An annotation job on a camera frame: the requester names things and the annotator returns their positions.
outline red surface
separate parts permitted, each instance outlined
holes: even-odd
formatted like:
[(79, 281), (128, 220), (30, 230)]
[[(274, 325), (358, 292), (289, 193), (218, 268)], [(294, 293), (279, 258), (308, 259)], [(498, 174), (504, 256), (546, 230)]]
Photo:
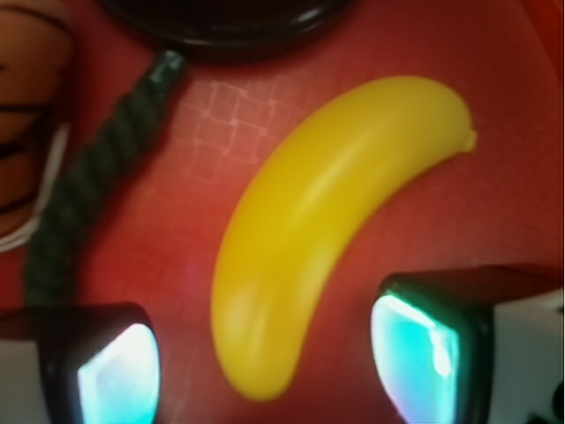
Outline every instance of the red surface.
[(563, 0), (521, 0), (563, 84)]
[[(77, 20), (76, 147), (153, 51), (92, 0), (66, 1)], [(348, 88), (396, 74), (456, 89), (471, 107), (478, 148), (373, 216), (328, 282), (289, 391), (246, 401), (222, 376), (209, 325), (230, 213), (300, 119)], [(379, 281), (392, 271), (488, 262), (562, 266), (562, 128), (562, 87), (517, 0), (362, 0), (335, 31), (285, 58), (193, 67), (160, 146), (96, 228), (81, 302), (133, 300), (151, 314), (163, 359), (160, 422), (398, 422), (369, 345)], [(19, 305), (24, 255), (0, 255), (0, 307)]]

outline dark green braided cord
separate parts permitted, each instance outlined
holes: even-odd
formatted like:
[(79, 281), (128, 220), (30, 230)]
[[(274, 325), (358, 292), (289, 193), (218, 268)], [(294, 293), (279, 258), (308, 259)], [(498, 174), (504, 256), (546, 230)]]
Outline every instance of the dark green braided cord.
[(117, 181), (154, 145), (170, 96), (185, 68), (178, 53), (161, 53), (135, 88), (117, 102), (93, 142), (78, 153), (55, 183), (39, 228), (28, 244), (24, 267), (27, 306), (72, 303), (80, 248), (89, 229)]

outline plastic banana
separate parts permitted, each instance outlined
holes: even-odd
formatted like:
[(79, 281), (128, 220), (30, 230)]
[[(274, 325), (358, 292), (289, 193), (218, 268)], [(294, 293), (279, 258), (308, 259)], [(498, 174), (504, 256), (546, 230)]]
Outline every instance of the plastic banana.
[(322, 290), (364, 221), (418, 174), (472, 150), (463, 100), (419, 77), (378, 79), (312, 114), (267, 159), (225, 232), (212, 331), (247, 398), (292, 381)]

